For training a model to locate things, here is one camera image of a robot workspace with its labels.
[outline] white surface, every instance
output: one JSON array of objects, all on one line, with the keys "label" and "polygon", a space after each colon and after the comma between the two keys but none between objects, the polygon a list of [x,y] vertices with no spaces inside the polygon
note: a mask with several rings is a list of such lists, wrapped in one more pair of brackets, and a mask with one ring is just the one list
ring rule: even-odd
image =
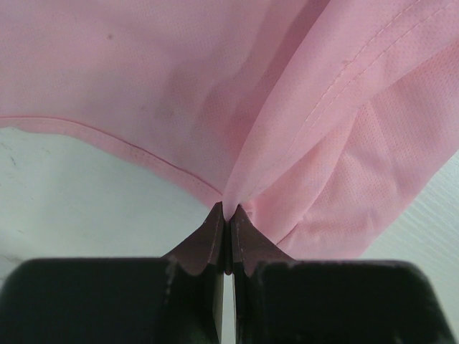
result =
[{"label": "white surface", "polygon": [[[208,209],[151,172],[78,140],[0,130],[0,284],[32,257],[158,256]],[[363,258],[420,266],[459,337],[459,155]],[[225,277],[224,344],[234,342]]]}]

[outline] pink shirt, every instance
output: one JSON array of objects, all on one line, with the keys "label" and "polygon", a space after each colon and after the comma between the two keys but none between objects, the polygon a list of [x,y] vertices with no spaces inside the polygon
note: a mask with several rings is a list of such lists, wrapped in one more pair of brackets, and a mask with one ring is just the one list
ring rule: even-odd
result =
[{"label": "pink shirt", "polygon": [[11,125],[355,257],[459,147],[459,1],[0,0]]}]

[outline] stitched seam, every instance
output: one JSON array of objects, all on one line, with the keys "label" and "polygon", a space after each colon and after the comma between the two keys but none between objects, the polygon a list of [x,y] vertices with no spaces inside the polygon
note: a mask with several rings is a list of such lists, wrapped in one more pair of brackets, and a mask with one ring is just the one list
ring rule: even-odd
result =
[{"label": "stitched seam", "polygon": [[325,109],[323,109],[322,113],[316,118],[316,120],[314,120],[311,128],[309,129],[309,131],[305,134],[309,134],[310,131],[313,129],[313,126],[316,124],[316,122],[322,117],[322,115],[326,112],[326,110],[332,106],[335,102],[335,100],[340,96],[342,95],[348,88],[349,88],[349,85],[356,82],[372,65],[374,65],[376,62],[378,62],[378,60],[384,55],[386,54],[391,48],[393,48],[394,45],[396,45],[401,39],[405,38],[408,34],[410,34],[411,32],[413,32],[416,28],[418,28],[418,26],[420,26],[421,24],[424,24],[427,20],[431,19],[433,16],[435,16],[436,14],[438,14],[439,12],[441,11],[444,11],[446,10],[450,5],[454,4],[455,2],[457,2],[457,0],[454,0],[454,1],[451,1],[450,3],[448,3],[446,6],[442,7],[441,9],[438,9],[437,11],[433,12],[431,15],[429,15],[428,17],[424,18],[422,21],[419,21],[416,25],[414,25],[410,30],[408,30],[407,32],[405,32],[402,36],[400,36],[398,39],[396,39],[394,42],[392,42],[392,44],[390,44],[390,46],[388,46],[383,52],[381,52],[381,54],[379,54],[377,56],[377,58],[368,66],[366,67],[363,71],[361,71],[359,74],[357,74],[351,81],[349,81],[346,86],[344,86],[343,90],[340,91],[340,93],[338,93],[334,99],[331,100],[331,102],[325,107]]},{"label": "stitched seam", "polygon": [[[290,149],[292,148],[292,146],[295,144],[295,141],[296,139],[298,138],[298,135],[299,135],[299,132],[301,131],[301,129],[303,128],[303,126],[306,124],[306,122],[308,121],[308,119],[311,117],[311,115],[313,114],[314,110],[319,106],[319,104],[321,103],[321,101],[325,98],[325,96],[328,94],[328,91],[338,82],[339,78],[344,74],[344,72],[350,68],[350,66],[352,66],[355,61],[357,61],[358,57],[361,55],[361,53],[380,35],[382,34],[383,32],[385,32],[387,30],[388,27],[390,27],[398,18],[400,18],[403,14],[405,14],[407,11],[409,11],[413,6],[417,5],[418,3],[420,3],[421,0],[417,0],[416,2],[414,2],[413,4],[409,5],[406,9],[404,9],[403,11],[401,11],[400,13],[398,13],[398,15],[396,15],[394,18],[391,19],[391,21],[385,26],[383,27],[381,30],[379,30],[360,50],[359,52],[357,52],[356,56],[352,59],[352,61],[347,64],[341,71],[340,73],[336,76],[336,78],[334,79],[334,81],[327,87],[327,89],[325,90],[325,92],[322,94],[322,96],[319,98],[318,102],[316,103],[316,105],[314,106],[314,108],[312,109],[312,111],[310,112],[309,116],[303,121],[303,123],[301,124],[300,126],[300,129],[298,130],[298,133],[296,134],[296,136],[294,137],[292,143],[289,145],[289,147],[287,148],[287,151],[286,153],[280,157],[274,164],[271,165],[271,167],[267,168],[267,170],[270,170],[271,168],[273,167],[276,167],[283,159],[284,157],[288,154],[288,152],[290,151]],[[319,117],[313,122],[313,126],[316,124],[317,120],[322,116],[322,114],[319,115]],[[260,182],[261,182],[261,178],[259,179],[258,183],[256,184],[256,186],[253,188],[253,190],[248,194],[248,197],[250,197],[253,192],[257,189],[257,187],[260,185]]]},{"label": "stitched seam", "polygon": [[[434,15],[436,15],[437,13],[447,9],[451,4],[454,4],[455,2],[457,2],[457,0],[454,0],[454,1],[451,1],[450,3],[448,3],[446,6],[442,7],[441,9],[438,9],[437,11],[435,11],[434,13],[432,13],[431,15],[429,15],[427,18],[423,19],[422,21],[418,22],[416,25],[413,26],[413,28],[411,28],[408,32],[406,32],[405,34],[403,34],[399,39],[395,40],[387,49],[385,49],[380,55],[378,55],[378,57],[364,70],[362,71],[360,74],[358,74],[357,76],[355,76],[355,78],[353,80],[351,80],[345,87],[344,89],[330,102],[330,104],[327,105],[330,106],[334,100],[344,92],[344,90],[353,82],[353,81],[356,81],[367,69],[369,69],[374,63],[376,63],[376,61],[384,54],[386,53],[390,48],[392,48],[396,43],[398,43],[399,40],[401,40],[403,37],[407,36],[410,32],[412,32],[414,29],[416,29],[419,25],[421,25],[422,23],[426,22],[428,19],[432,18]],[[324,114],[326,111],[326,109],[321,113],[321,115],[317,118],[317,120],[322,116],[322,114]],[[293,233],[293,231],[295,230],[295,228],[297,227],[296,224],[276,245],[280,244],[284,239],[286,239],[290,234]]]},{"label": "stitched seam", "polygon": [[[323,184],[322,186],[322,189],[321,189],[321,192],[317,195],[316,199],[314,200],[314,202],[308,207],[308,209],[305,211],[305,213],[302,215],[302,219],[304,219],[304,216],[306,215],[306,212],[308,212],[309,209],[311,209],[314,204],[317,202],[318,198],[321,196],[321,194],[323,193],[323,190],[327,187],[327,184],[330,182],[331,178],[333,177],[333,175],[335,174],[335,170],[336,170],[336,166],[339,164],[339,161],[341,160],[341,157],[343,156],[344,154],[344,150],[346,149],[346,146],[349,142],[349,139],[351,138],[351,135],[353,133],[353,129],[354,129],[354,124],[356,122],[356,119],[357,119],[357,114],[355,114],[355,117],[354,117],[354,121],[352,123],[352,128],[351,130],[349,131],[349,134],[347,136],[347,139],[346,139],[346,142],[344,143],[343,145],[343,149],[341,150],[341,152],[339,153],[339,157],[338,159],[336,159],[336,163],[335,163],[335,167],[333,168],[333,171],[330,173],[330,176],[328,177],[328,180]],[[295,228],[301,223],[302,221],[299,221],[295,226],[293,226],[293,228],[288,231],[288,233],[281,239],[279,240],[277,243],[276,243],[276,246],[279,245],[281,242],[283,242],[285,239],[287,239],[287,237],[292,234],[294,231],[295,231]]]},{"label": "stitched seam", "polygon": [[[147,163],[149,163],[149,160],[152,160],[157,165],[160,165],[161,168],[163,168],[164,167],[163,165],[165,165],[167,168],[170,168],[171,169],[171,173],[174,174],[175,176],[177,176],[178,178],[181,178],[181,176],[180,176],[181,174],[184,174],[185,176],[189,176],[189,177],[191,177],[193,183],[195,183],[196,185],[203,186],[203,187],[207,188],[208,190],[212,190],[216,194],[222,196],[222,193],[220,191],[218,191],[216,188],[214,188],[213,186],[209,185],[208,183],[206,183],[205,181],[200,179],[200,177],[195,176],[194,174],[188,172],[187,170],[184,170],[183,168],[177,167],[177,166],[175,166],[175,165],[163,160],[162,158],[159,158],[158,156],[155,156],[154,154],[148,152],[147,150],[145,150],[143,148],[140,148],[140,147],[138,147],[136,145],[133,145],[133,144],[129,143],[128,141],[125,141],[124,139],[118,138],[118,137],[116,137],[116,136],[114,136],[112,134],[106,133],[105,131],[102,131],[102,130],[99,130],[97,128],[94,128],[94,127],[92,127],[90,125],[82,124],[82,123],[79,123],[79,122],[76,122],[76,121],[73,121],[73,120],[66,120],[66,119],[62,119],[62,118],[53,118],[53,117],[45,117],[45,116],[42,116],[42,117],[30,117],[30,116],[18,116],[18,117],[6,116],[6,117],[2,117],[2,116],[0,116],[0,123],[3,120],[16,120],[16,121],[19,121],[19,122],[25,120],[27,122],[32,122],[32,123],[35,122],[40,128],[53,128],[54,125],[52,124],[52,122],[61,122],[61,123],[65,124],[67,126],[67,128],[75,128],[76,130],[79,130],[80,128],[87,128],[87,129],[89,129],[91,131],[90,132],[85,132],[85,138],[79,138],[79,137],[75,136],[75,134],[70,134],[70,133],[65,133],[63,135],[69,136],[69,137],[73,137],[73,138],[76,138],[77,140],[81,140],[82,142],[86,142],[87,143],[88,139],[92,139],[92,138],[98,139],[99,138],[99,135],[94,135],[95,133],[102,134],[104,137],[107,137],[107,138],[113,140],[114,142],[116,142],[116,144],[127,155],[129,155],[129,156],[131,156],[133,158],[141,158],[143,160],[146,160]],[[89,143],[90,143],[90,145],[93,145],[96,148],[98,148],[98,145],[95,144],[94,142],[89,142]]]}]

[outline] black clip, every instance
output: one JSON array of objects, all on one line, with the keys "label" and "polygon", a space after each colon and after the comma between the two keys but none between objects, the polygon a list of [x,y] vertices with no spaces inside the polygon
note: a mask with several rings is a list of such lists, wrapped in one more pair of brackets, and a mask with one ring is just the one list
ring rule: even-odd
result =
[{"label": "black clip", "polygon": [[216,204],[162,258],[34,259],[0,294],[0,343],[221,343],[223,273],[237,344],[453,344],[409,263],[299,262]]}]

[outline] pink garment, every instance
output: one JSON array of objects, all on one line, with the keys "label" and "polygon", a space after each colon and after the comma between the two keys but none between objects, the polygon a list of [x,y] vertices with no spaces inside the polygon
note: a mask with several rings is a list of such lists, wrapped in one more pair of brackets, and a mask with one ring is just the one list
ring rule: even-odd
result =
[{"label": "pink garment", "polygon": [[459,1],[0,0],[9,125],[355,257],[459,147]]}]

